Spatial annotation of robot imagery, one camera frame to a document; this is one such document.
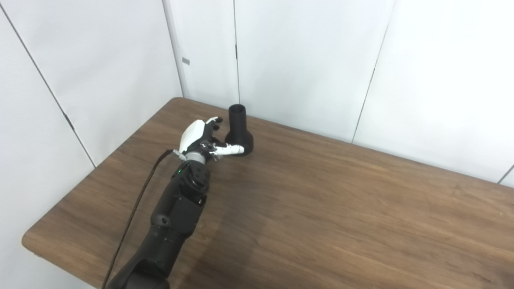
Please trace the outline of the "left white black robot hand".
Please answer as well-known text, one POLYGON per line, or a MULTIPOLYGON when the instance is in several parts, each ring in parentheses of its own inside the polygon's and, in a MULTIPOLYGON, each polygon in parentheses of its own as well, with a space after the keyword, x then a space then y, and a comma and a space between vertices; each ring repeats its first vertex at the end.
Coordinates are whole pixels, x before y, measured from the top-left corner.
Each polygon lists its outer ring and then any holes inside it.
POLYGON ((211 117, 207 121, 195 120, 182 133, 179 149, 173 150, 182 162, 196 161, 206 164, 209 160, 218 161, 228 155, 242 155, 245 148, 238 144, 220 142, 213 133, 220 129, 221 117, 211 117))

